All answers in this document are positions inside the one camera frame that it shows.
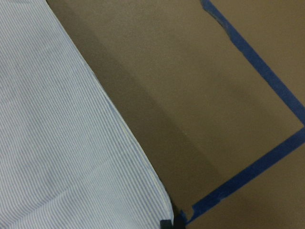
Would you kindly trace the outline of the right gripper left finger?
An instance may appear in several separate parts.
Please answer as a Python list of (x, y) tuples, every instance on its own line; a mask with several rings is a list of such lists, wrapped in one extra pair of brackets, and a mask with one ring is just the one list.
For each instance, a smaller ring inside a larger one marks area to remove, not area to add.
[(172, 229), (172, 221), (163, 219), (160, 221), (160, 229)]

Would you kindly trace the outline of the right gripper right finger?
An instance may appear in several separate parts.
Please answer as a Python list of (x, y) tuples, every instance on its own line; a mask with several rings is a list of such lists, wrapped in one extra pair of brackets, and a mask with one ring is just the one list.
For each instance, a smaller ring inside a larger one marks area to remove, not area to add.
[(183, 211), (174, 214), (173, 229), (186, 229), (186, 217)]

